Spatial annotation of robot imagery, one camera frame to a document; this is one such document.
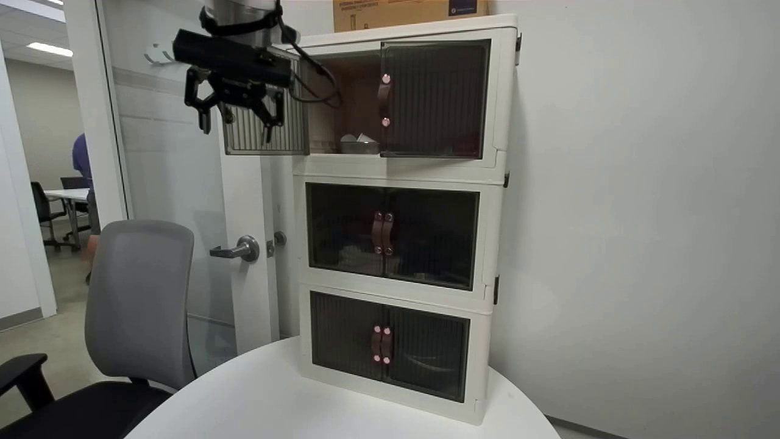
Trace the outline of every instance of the table top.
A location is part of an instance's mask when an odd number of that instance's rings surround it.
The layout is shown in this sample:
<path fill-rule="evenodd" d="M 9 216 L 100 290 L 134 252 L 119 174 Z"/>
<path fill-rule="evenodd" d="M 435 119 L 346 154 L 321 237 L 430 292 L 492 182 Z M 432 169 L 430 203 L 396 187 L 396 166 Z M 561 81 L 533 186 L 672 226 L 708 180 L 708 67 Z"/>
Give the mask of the table top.
<path fill-rule="evenodd" d="M 46 198 L 64 198 L 64 199 L 79 199 L 85 203 L 90 196 L 90 187 L 70 187 L 70 190 L 44 190 Z"/>
<path fill-rule="evenodd" d="M 538 407 L 490 369 L 482 424 L 466 424 L 304 379 L 298 338 L 236 356 L 154 409 L 130 439 L 559 439 Z"/>

